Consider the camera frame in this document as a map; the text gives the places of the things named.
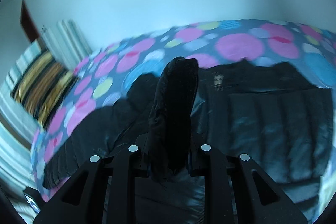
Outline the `black puffer jacket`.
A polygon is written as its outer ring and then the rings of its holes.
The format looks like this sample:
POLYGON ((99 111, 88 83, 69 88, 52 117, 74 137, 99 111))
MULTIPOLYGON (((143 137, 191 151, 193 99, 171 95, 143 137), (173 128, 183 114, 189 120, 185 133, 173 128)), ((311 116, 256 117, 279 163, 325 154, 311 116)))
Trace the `black puffer jacket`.
POLYGON ((224 155, 250 155, 312 223, 333 116, 332 91, 290 63, 202 69, 177 57, 160 76, 140 75, 124 98, 88 114, 47 162, 43 186, 60 190, 93 155, 114 156, 146 134, 149 177, 135 179, 136 223, 205 223, 205 179, 188 172, 200 134, 224 155))

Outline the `striped headboard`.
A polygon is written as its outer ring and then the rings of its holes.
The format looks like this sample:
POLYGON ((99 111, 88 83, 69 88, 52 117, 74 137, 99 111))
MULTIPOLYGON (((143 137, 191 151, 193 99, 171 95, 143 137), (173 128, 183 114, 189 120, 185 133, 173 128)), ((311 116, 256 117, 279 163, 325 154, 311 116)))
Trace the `striped headboard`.
POLYGON ((44 28, 1 82, 1 188, 20 195, 44 175, 61 141, 75 102, 66 96, 82 78, 92 48, 73 20, 44 28))

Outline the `striped gold black pillow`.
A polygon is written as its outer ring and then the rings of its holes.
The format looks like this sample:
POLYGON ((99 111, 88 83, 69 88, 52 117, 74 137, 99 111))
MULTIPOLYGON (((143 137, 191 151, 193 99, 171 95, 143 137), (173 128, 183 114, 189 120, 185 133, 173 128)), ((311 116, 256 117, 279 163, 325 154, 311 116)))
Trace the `striped gold black pillow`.
POLYGON ((49 50, 43 50, 26 68, 10 95, 44 129, 79 78, 49 50))

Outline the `dark wooden door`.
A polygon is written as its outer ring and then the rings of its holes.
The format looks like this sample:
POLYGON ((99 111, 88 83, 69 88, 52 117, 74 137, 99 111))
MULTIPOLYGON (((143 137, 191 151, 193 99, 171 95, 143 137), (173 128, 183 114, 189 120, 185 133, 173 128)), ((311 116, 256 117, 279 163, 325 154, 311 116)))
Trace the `dark wooden door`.
POLYGON ((29 12, 29 9, 27 8, 25 0, 22 0, 22 3, 21 3, 20 24, 29 42, 32 43, 41 36, 40 32, 37 29, 37 26, 35 25, 30 15, 30 12, 29 12))

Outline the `colourful dotted bed sheet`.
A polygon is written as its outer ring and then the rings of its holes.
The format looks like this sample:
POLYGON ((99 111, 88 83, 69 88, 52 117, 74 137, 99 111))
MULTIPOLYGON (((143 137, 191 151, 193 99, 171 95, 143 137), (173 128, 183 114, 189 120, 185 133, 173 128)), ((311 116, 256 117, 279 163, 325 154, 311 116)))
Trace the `colourful dotted bed sheet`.
POLYGON ((257 66, 292 63, 310 82, 335 88, 335 34, 312 26, 266 20, 196 23, 113 43, 84 57, 78 82, 63 98, 46 131, 35 134, 32 165, 38 191, 49 201, 57 188, 43 186, 44 168, 75 127, 93 110, 126 96, 143 73, 159 76, 177 56, 201 68, 247 59, 257 66))

